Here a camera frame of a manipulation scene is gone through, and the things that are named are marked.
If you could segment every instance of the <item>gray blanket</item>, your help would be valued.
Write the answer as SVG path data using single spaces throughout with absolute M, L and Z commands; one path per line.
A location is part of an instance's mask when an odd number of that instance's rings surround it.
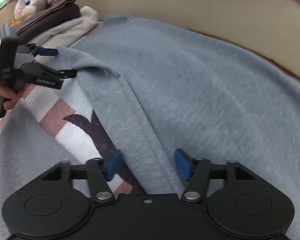
M 290 197 L 288 236 L 300 240 L 300 84 L 237 46 L 133 17 L 108 16 L 59 52 L 51 66 L 80 70 L 94 111 L 148 193 L 183 191 L 176 148 L 215 163 L 235 159 Z M 0 135 L 0 208 L 64 158 L 72 157 L 18 105 Z M 0 217 L 0 240 L 8 235 Z

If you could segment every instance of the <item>beige headboard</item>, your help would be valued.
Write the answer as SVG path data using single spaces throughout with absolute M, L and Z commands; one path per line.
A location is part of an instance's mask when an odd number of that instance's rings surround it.
M 78 0 L 100 13 L 129 14 L 233 42 L 300 77 L 300 5 L 294 0 Z M 0 11 L 13 19 L 15 2 Z

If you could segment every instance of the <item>rabbit eye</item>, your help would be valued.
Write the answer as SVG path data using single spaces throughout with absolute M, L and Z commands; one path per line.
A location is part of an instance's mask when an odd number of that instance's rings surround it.
M 26 0 L 26 6 L 29 6 L 29 5 L 33 5 L 34 4 L 34 0 Z

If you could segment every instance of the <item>screw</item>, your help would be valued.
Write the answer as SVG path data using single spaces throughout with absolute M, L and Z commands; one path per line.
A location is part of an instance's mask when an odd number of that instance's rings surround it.
M 196 200 L 200 197 L 200 194 L 198 192 L 195 192 L 195 191 L 188 191 L 184 194 L 184 196 L 185 196 L 186 199 Z
M 101 192 L 96 194 L 96 198 L 100 199 L 100 200 L 107 200 L 111 197 L 112 197 L 112 194 L 110 192 L 107 192 L 107 191 L 101 191 Z

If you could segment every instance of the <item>plush toy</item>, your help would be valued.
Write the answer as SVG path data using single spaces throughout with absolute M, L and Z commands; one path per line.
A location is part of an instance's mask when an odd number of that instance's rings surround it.
M 16 21 L 21 21 L 29 16 L 45 10 L 47 8 L 46 0 L 18 0 L 14 9 Z

